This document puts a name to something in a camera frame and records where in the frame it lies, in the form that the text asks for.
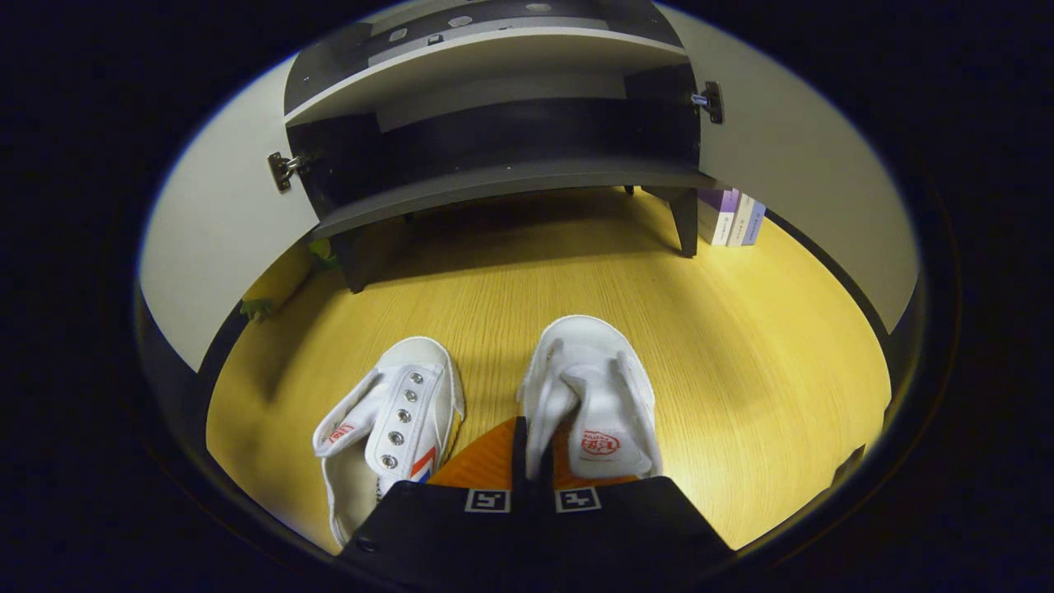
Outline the white book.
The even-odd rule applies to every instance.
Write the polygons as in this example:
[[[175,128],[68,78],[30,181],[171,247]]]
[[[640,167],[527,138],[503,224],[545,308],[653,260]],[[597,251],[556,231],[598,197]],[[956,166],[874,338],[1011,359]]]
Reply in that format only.
[[[727,248],[742,246],[746,233],[748,233],[753,207],[754,199],[750,198],[749,195],[740,192],[737,210],[735,210],[735,216],[733,218],[733,224],[730,226],[730,231],[728,231],[726,242]]]

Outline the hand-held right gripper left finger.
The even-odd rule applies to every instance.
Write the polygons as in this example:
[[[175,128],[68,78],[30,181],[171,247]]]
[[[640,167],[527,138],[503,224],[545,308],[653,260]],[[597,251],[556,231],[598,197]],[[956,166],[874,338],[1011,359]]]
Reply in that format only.
[[[432,480],[394,485],[343,546],[339,562],[379,579],[516,579],[535,512],[526,437],[525,418],[513,417]]]

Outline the white cabinet shelf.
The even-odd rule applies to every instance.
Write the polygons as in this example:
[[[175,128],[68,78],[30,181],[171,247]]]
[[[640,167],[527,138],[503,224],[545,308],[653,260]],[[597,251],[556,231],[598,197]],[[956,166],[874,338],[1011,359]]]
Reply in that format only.
[[[492,75],[633,72],[688,63],[686,50],[621,31],[582,27],[497,29],[410,50],[331,84],[285,116],[285,125],[379,108],[415,91]]]

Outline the yellow plush toy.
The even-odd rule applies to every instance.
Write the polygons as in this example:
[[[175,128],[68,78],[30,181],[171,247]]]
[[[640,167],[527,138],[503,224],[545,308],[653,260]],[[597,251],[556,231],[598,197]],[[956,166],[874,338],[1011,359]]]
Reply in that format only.
[[[297,241],[267,266],[240,300],[240,315],[257,323],[272,318],[313,273],[315,254],[309,241]]]

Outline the white shoe cabinet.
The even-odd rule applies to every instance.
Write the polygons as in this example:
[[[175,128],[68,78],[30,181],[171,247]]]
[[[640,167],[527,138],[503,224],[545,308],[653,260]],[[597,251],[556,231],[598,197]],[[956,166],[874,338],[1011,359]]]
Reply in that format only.
[[[332,29],[293,58],[285,115],[339,80],[410,50],[497,29],[610,29],[681,44],[652,0],[412,0]],[[379,108],[286,127],[270,157],[279,187],[298,175],[347,289],[384,266],[415,214],[504,195],[621,185],[674,209],[680,252],[697,251],[700,125],[722,124],[716,82],[688,63],[620,72],[538,72],[415,91]]]

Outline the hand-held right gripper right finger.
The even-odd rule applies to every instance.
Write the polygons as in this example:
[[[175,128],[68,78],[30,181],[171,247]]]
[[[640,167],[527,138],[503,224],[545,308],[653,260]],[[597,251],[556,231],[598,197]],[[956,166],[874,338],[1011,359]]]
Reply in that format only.
[[[698,579],[735,552],[674,480],[584,479],[558,424],[535,481],[535,566],[547,579]]]

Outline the white canvas shoe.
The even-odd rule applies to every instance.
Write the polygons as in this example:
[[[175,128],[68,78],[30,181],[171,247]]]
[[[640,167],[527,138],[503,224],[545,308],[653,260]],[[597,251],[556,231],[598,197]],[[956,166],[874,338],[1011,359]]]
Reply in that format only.
[[[588,480],[663,474],[655,392],[628,338],[606,320],[568,315],[546,327],[518,390],[526,421],[525,476],[568,420],[567,461]]]
[[[339,548],[394,485],[428,482],[450,457],[466,417],[452,356],[432,338],[410,337],[376,362],[317,424],[328,523]]]

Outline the purple book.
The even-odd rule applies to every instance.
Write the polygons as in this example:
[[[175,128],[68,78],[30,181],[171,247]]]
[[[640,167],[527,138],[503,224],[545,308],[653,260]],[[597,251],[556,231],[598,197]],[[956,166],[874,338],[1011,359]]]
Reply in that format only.
[[[697,233],[711,246],[727,246],[740,193],[735,189],[697,191]]]

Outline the white shoe cabinet door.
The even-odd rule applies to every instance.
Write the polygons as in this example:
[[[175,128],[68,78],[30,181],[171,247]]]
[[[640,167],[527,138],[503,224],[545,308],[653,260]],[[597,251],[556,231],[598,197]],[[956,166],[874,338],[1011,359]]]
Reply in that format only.
[[[697,165],[803,232],[848,274],[887,331],[912,299],[919,255],[906,205],[865,136],[774,58],[660,5],[699,83],[716,82],[722,124],[704,118]]]
[[[268,165],[274,153],[292,154],[292,65],[287,58],[264,72],[196,132],[148,218],[139,285],[165,342],[193,371],[243,294],[319,222],[300,181],[280,191]]]

